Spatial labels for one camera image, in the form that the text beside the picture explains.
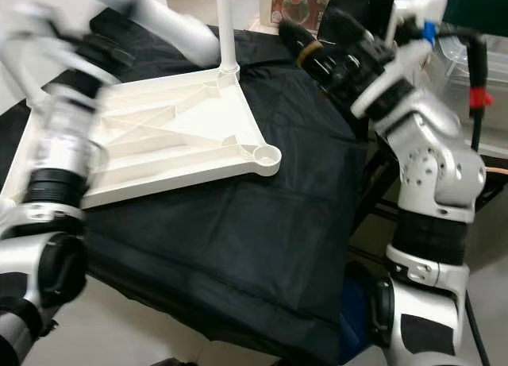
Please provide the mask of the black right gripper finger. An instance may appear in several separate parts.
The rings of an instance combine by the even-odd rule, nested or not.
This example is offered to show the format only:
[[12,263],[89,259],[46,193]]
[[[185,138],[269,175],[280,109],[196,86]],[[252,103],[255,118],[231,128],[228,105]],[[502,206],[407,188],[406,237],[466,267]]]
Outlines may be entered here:
[[293,21],[279,23],[279,39],[294,57],[294,64],[308,73],[334,73],[333,43],[319,40]]

